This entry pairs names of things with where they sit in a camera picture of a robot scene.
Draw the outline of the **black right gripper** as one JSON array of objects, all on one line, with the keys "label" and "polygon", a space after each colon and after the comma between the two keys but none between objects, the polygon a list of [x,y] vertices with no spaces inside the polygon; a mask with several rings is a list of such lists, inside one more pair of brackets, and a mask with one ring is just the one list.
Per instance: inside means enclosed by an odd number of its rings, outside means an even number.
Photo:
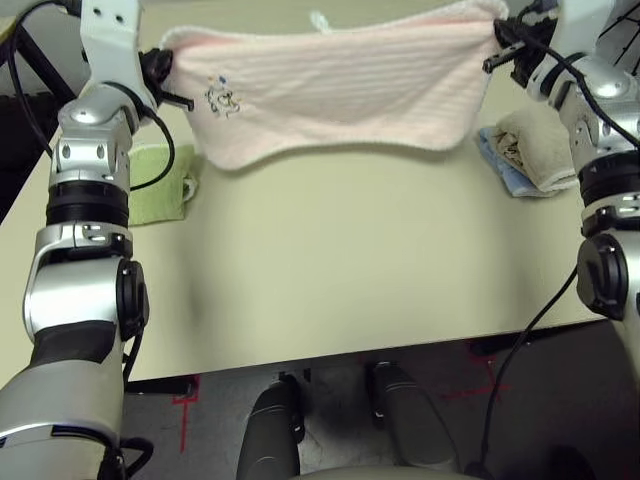
[{"label": "black right gripper", "polygon": [[557,23],[550,17],[550,12],[557,6],[557,2],[531,2],[515,17],[495,20],[494,31],[500,50],[483,61],[483,71],[491,74],[499,66],[513,62],[511,78],[516,83],[528,83],[545,56],[544,50],[529,39],[546,46],[550,44]]}]

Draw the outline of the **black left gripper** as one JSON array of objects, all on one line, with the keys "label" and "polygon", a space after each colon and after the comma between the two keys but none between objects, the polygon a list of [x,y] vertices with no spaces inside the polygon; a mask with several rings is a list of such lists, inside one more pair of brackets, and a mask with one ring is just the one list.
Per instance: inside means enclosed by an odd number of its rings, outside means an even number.
[{"label": "black left gripper", "polygon": [[169,49],[152,48],[147,52],[140,52],[139,60],[144,84],[157,106],[167,103],[192,112],[194,110],[193,99],[171,93],[163,87],[165,80],[171,73],[173,58],[173,51]]}]

